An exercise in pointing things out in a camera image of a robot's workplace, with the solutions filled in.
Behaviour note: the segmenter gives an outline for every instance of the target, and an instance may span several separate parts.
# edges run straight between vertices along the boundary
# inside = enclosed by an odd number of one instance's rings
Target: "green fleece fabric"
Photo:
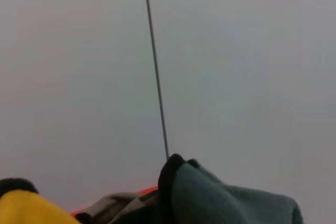
[[[195,161],[179,166],[170,190],[174,219],[180,224],[303,223],[293,199],[225,185]]]

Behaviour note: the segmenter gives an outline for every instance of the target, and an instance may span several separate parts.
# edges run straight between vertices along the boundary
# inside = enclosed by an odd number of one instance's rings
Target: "yellow fabric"
[[[79,224],[36,193],[9,191],[0,198],[0,224]]]

